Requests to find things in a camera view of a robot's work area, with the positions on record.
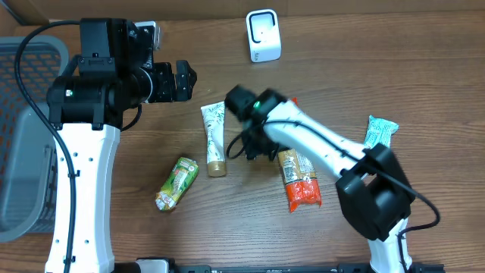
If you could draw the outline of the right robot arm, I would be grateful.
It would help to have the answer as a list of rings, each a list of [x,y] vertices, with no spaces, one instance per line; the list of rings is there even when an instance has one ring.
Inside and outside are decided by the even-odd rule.
[[[241,154],[274,160],[288,149],[301,153],[334,179],[344,218],[368,240],[372,270],[410,270],[404,233],[415,195],[390,148],[369,149],[334,133],[274,89],[256,95],[237,85],[224,104],[243,126]]]

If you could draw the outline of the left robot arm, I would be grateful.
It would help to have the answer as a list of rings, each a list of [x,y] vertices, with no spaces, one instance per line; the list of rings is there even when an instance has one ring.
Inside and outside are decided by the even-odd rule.
[[[123,114],[143,103],[185,102],[195,71],[187,61],[156,63],[161,30],[153,21],[80,21],[78,75],[55,79],[48,119],[59,138],[54,237],[47,272],[173,272],[166,258],[117,263],[111,247],[114,157]]]

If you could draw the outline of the teal snack packet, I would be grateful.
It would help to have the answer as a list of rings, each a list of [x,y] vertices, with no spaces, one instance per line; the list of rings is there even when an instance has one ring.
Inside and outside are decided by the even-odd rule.
[[[386,147],[390,147],[392,135],[398,129],[399,125],[397,123],[383,118],[375,118],[370,115],[364,146],[371,149],[380,143]]]

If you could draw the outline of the green yellow snack packet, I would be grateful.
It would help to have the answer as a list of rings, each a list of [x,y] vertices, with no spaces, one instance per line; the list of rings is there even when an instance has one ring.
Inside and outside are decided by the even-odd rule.
[[[155,204],[160,211],[173,210],[199,173],[196,161],[180,157],[167,180],[157,192]]]

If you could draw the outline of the orange spaghetti packet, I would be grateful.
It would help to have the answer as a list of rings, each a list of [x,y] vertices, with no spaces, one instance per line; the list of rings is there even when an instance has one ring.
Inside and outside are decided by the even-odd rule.
[[[282,150],[277,157],[289,211],[294,212],[300,205],[321,206],[321,192],[313,164],[294,149]]]

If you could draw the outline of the white cream tube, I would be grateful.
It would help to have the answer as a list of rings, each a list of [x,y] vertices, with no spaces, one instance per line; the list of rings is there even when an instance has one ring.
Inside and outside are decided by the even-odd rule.
[[[224,153],[225,104],[217,102],[201,107],[207,136],[207,165],[209,177],[223,177],[227,173]]]

